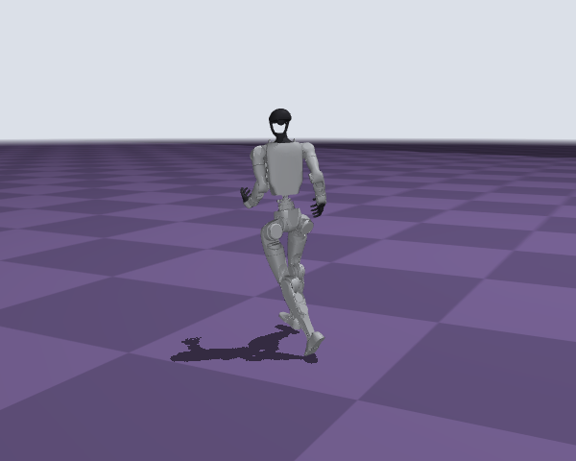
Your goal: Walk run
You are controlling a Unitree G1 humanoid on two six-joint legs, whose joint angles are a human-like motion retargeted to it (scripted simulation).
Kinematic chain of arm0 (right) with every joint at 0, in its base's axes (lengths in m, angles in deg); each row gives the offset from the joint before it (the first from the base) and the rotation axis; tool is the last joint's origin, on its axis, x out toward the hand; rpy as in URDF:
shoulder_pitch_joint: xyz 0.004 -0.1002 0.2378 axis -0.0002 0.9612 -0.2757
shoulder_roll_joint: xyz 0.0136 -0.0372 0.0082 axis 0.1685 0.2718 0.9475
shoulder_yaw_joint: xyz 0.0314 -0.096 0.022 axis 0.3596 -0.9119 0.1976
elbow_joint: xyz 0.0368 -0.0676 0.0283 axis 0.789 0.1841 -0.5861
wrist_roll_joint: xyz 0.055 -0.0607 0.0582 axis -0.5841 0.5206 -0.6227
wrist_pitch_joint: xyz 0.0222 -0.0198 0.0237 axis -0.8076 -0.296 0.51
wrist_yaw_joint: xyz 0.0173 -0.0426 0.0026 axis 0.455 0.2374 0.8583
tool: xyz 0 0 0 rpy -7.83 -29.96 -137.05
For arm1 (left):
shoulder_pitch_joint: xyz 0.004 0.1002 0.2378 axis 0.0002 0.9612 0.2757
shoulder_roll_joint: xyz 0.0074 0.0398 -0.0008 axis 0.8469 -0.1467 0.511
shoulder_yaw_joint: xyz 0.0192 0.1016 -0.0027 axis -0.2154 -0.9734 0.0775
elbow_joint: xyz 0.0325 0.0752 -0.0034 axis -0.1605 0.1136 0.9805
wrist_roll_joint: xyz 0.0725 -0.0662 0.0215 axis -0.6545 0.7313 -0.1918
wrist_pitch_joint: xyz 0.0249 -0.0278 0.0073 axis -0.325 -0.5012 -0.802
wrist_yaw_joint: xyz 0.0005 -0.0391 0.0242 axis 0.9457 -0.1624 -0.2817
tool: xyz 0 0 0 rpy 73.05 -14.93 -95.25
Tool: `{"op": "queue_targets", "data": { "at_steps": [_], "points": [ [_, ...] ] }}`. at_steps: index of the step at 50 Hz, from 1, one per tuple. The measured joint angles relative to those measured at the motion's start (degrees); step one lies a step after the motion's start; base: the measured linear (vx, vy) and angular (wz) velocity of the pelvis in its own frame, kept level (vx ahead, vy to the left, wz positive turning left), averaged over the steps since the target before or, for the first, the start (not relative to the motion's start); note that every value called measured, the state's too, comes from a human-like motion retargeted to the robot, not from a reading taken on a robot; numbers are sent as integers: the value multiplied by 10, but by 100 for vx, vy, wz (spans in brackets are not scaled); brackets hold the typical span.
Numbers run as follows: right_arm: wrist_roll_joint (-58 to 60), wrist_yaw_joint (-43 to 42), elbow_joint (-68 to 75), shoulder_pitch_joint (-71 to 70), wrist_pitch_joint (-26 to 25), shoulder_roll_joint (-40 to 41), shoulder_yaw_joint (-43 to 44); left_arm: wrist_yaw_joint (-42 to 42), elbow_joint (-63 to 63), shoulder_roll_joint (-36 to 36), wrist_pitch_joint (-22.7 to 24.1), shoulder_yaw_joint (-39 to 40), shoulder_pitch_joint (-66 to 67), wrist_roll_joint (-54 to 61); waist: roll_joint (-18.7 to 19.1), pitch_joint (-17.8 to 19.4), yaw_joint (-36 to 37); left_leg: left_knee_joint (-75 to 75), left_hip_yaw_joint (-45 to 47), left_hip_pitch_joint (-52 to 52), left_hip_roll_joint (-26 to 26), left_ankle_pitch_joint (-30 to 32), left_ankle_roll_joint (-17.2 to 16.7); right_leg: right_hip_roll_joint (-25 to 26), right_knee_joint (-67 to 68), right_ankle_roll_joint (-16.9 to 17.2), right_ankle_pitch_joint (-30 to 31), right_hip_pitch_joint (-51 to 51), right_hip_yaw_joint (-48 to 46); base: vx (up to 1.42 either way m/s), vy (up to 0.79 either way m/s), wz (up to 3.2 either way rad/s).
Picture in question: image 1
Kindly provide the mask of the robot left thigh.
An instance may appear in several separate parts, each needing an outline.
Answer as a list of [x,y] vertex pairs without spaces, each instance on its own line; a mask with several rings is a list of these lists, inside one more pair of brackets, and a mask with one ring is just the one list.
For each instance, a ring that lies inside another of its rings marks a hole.
[[288,279],[291,282],[294,293],[296,293],[300,290],[300,280],[289,274],[284,248],[278,240],[282,234],[282,222],[280,219],[267,223],[260,231],[265,256],[278,284],[280,285],[284,279]]

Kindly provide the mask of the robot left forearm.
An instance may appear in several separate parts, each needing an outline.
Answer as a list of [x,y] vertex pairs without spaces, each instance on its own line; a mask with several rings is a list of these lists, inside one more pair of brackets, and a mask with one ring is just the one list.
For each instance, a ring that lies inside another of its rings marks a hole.
[[259,190],[259,185],[258,182],[255,182],[253,190],[252,190],[252,195],[249,197],[249,199],[244,203],[244,205],[246,206],[246,208],[251,208],[253,206],[257,206],[257,204],[260,202],[260,200],[263,198],[264,193],[258,193]]

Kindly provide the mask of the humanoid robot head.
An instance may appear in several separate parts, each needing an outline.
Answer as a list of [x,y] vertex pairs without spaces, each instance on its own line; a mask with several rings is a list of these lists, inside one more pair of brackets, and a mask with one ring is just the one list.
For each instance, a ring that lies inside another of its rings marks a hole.
[[[286,109],[275,109],[270,117],[270,127],[274,136],[276,136],[276,141],[274,143],[292,143],[293,141],[289,140],[287,137],[287,129],[289,125],[289,121],[291,120],[291,114]],[[278,125],[283,125],[285,123],[285,130],[283,133],[276,133],[273,128],[273,124],[277,123]]]

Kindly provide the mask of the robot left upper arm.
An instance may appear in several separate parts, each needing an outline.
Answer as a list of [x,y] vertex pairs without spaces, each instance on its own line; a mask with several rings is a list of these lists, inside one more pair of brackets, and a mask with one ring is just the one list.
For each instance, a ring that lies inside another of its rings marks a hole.
[[263,158],[266,156],[266,147],[267,145],[256,146],[250,154],[253,173],[259,185],[258,193],[266,193],[270,189],[270,185],[266,181],[265,162],[263,161]]

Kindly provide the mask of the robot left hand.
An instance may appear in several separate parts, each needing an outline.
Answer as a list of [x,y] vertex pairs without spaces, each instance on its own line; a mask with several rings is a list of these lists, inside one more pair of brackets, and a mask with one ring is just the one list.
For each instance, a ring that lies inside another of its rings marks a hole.
[[243,203],[245,203],[252,194],[250,194],[249,196],[247,196],[247,195],[249,194],[250,190],[245,194],[245,192],[246,192],[246,190],[247,190],[248,188],[246,187],[244,190],[243,190],[243,189],[244,189],[244,188],[242,187],[242,188],[240,189],[240,190],[241,190],[240,192],[241,192],[241,196],[242,196],[242,198],[243,198]]

